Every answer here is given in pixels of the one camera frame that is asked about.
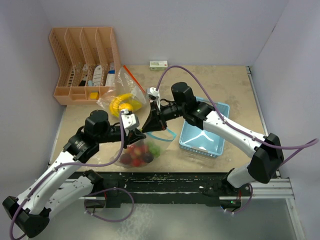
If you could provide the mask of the green grape bunch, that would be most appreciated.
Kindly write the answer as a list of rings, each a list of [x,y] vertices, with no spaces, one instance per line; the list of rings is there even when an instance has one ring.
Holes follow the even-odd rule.
[[[148,151],[155,157],[158,158],[161,155],[161,148],[153,142],[148,142]]]

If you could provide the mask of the light blue plastic basket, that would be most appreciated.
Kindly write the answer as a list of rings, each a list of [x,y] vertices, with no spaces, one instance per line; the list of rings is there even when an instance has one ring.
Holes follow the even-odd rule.
[[[183,150],[217,158],[223,154],[225,140],[217,134],[201,130],[185,120],[179,137],[179,147]]]

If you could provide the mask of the yellow banana bunch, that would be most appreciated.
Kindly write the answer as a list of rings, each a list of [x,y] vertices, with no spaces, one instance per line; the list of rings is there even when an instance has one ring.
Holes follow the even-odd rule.
[[[109,104],[109,111],[114,117],[119,117],[119,105],[122,103],[130,103],[133,106],[133,111],[135,112],[138,108],[134,104],[134,95],[132,93],[125,93],[114,97]]]

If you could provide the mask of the clear blue-zipper bag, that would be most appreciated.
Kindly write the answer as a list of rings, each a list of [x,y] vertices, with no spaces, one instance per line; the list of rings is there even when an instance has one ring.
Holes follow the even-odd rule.
[[[114,163],[123,168],[142,168],[157,160],[176,138],[177,134],[166,129],[145,133],[146,138],[128,145]]]

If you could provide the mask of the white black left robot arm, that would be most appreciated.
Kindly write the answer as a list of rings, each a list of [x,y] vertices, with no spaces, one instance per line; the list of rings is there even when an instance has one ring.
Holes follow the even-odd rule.
[[[119,125],[110,124],[106,111],[92,111],[50,167],[24,192],[3,201],[11,218],[10,238],[14,239],[14,226],[18,226],[24,236],[34,238],[58,212],[78,198],[101,194],[103,177],[92,169],[71,185],[62,187],[62,184],[80,167],[94,167],[88,160],[98,153],[100,144],[120,142],[120,148],[124,149],[144,139],[146,136],[138,129],[139,125],[138,117],[127,109],[120,112]]]

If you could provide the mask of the yellow mango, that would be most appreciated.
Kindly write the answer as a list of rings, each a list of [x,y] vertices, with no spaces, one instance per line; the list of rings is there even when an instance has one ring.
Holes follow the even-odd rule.
[[[133,106],[130,103],[127,103],[127,102],[121,103],[118,106],[118,109],[119,109],[119,111],[122,111],[122,110],[133,111],[134,110]]]

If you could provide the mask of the dark purple plum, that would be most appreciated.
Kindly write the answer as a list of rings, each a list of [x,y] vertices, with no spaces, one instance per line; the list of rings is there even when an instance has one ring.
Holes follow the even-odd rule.
[[[154,155],[150,152],[147,152],[143,155],[142,159],[145,163],[149,164],[154,160]]]

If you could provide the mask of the clear orange-zipper bag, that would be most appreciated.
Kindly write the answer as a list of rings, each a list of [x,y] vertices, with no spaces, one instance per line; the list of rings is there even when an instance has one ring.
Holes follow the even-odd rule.
[[[109,104],[112,99],[116,96],[127,93],[133,94],[133,103],[137,107],[137,111],[146,106],[147,99],[145,90],[129,71],[128,67],[123,65],[115,74],[113,85],[108,87],[107,91],[99,97],[97,104],[103,109],[108,110],[111,114]]]

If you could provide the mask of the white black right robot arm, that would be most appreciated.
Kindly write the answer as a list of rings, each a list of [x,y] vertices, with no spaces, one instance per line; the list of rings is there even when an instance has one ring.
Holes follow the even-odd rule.
[[[185,82],[175,83],[171,92],[173,100],[161,105],[159,91],[154,87],[147,89],[150,112],[142,132],[164,131],[168,121],[183,117],[188,124],[222,137],[251,159],[249,164],[228,172],[222,183],[226,195],[235,195],[240,187],[251,182],[270,182],[284,161],[278,136],[273,133],[264,136],[228,119],[220,114],[217,107],[197,100]]]

